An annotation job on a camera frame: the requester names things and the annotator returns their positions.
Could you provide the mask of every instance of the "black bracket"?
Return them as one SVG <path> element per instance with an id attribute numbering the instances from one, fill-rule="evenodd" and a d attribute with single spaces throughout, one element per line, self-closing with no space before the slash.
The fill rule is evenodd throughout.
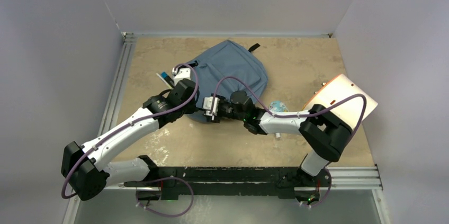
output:
<path id="1" fill-rule="evenodd" d="M 313 114 L 323 109 L 324 106 L 315 104 L 309 112 Z M 324 130 L 318 127 L 322 125 L 326 126 Z M 321 158 L 337 162 L 351 137 L 352 129 L 333 113 L 326 112 L 307 118 L 301 123 L 299 132 Z"/>
<path id="2" fill-rule="evenodd" d="M 71 168 L 83 154 L 81 147 L 74 141 L 64 148 L 61 167 L 64 177 L 67 177 Z M 98 171 L 93 161 L 87 158 L 83 159 L 69 180 L 70 186 L 81 200 L 89 200 L 99 194 L 106 186 L 106 179 L 109 177 L 108 173 Z"/>
<path id="3" fill-rule="evenodd" d="M 235 91 L 231 94 L 229 101 L 225 97 L 217 95 L 219 102 L 217 104 L 217 115 L 214 121 L 219 123 L 222 118 L 229 118 L 243 122 L 243 126 L 252 134 L 267 135 L 259 126 L 265 110 L 256 107 L 253 100 L 245 91 Z"/>
<path id="4" fill-rule="evenodd" d="M 192 95 L 195 89 L 195 82 L 189 79 L 183 79 L 179 81 L 172 90 L 167 90 L 168 96 L 164 97 L 163 94 L 150 97 L 142 105 L 144 109 L 148 109 L 153 114 L 170 110 L 176 106 L 181 105 L 187 101 Z M 192 99 L 182 109 L 174 112 L 170 112 L 165 115 L 158 116 L 154 119 L 158 120 L 159 128 L 162 128 L 169 122 L 175 122 L 184 114 L 192 114 L 196 111 L 196 100 Z"/>

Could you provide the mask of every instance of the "aluminum frame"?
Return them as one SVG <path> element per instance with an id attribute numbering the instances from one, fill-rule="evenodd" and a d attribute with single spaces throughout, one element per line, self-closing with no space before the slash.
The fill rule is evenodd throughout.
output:
<path id="1" fill-rule="evenodd" d="M 124 43 L 120 61 L 115 72 L 109 98 L 103 113 L 98 135 L 112 129 L 117 122 L 123 94 L 131 67 L 132 57 L 139 37 L 154 37 L 150 34 L 123 33 Z M 329 167 L 332 176 L 332 190 L 371 190 L 381 224 L 390 224 L 387 206 L 383 197 L 383 188 L 377 166 L 372 167 Z M 136 190 L 136 187 L 125 187 L 117 184 L 105 190 Z M 314 190 L 311 187 L 296 187 L 295 191 Z M 139 187 L 139 190 L 157 191 L 157 187 Z M 63 224 L 75 222 L 80 199 L 75 196 L 69 200 Z"/>

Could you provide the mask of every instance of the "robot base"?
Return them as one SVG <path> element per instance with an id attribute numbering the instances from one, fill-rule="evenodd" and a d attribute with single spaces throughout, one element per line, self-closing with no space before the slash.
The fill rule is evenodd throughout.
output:
<path id="1" fill-rule="evenodd" d="M 328 187 L 323 169 L 312 177 L 298 167 L 157 167 L 144 181 L 126 182 L 125 187 L 157 187 L 150 181 L 164 177 L 178 177 L 189 183 L 195 195 L 278 196 L 280 199 L 306 201 L 317 191 L 295 191 L 295 187 Z M 161 200 L 177 200 L 179 195 L 190 195 L 188 188 L 176 180 L 164 181 Z M 138 191 L 139 200 L 154 196 L 152 192 Z"/>

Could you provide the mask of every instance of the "tan work surface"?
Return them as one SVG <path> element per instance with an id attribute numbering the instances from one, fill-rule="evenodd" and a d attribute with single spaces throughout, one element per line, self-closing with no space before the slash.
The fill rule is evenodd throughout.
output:
<path id="1" fill-rule="evenodd" d="M 226 38 L 139 38 L 120 108 L 118 122 L 134 113 L 166 85 L 156 72 L 170 72 Z M 336 39 L 230 38 L 253 54 L 268 73 L 262 101 L 282 101 L 290 111 L 303 105 L 334 76 L 345 73 Z M 311 148 L 302 136 L 253 135 L 240 121 L 203 124 L 184 116 L 147 135 L 115 161 L 148 155 L 160 166 L 298 166 Z M 334 166 L 372 166 L 373 159 L 360 128 Z"/>

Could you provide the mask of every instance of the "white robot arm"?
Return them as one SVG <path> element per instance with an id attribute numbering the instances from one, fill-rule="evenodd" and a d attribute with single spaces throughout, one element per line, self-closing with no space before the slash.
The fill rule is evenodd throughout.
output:
<path id="1" fill-rule="evenodd" d="M 173 90 L 151 97 L 143 107 L 107 133 L 81 146 L 75 142 L 68 144 L 64 149 L 61 168 L 66 178 L 65 187 L 69 183 L 81 200 L 88 200 L 109 185 L 149 180 L 150 171 L 157 166 L 147 156 L 127 162 L 111 161 L 145 135 L 176 121 L 183 114 L 198 110 L 204 111 L 211 122 L 219 122 L 222 118 L 241 120 L 245 128 L 254 134 L 280 132 L 303 135 L 313 151 L 305 157 L 300 167 L 313 177 L 330 162 L 338 161 L 354 129 L 360 125 L 357 123 L 360 111 L 366 110 L 361 116 L 363 119 L 377 105 L 346 76 L 339 75 L 315 94 L 304 106 L 306 109 L 300 112 L 273 114 L 268 109 L 256 107 L 244 91 L 234 92 L 230 101 L 221 96 L 207 97 L 203 108 L 198 109 L 193 98 L 197 85 L 190 80 L 192 71 L 180 69 L 174 77 Z M 329 112 L 333 104 L 341 105 L 340 102 L 347 101 L 345 97 L 357 97 L 357 94 L 363 96 L 364 102 L 353 101 Z M 65 187 L 62 196 L 69 198 L 71 196 L 65 195 Z"/>

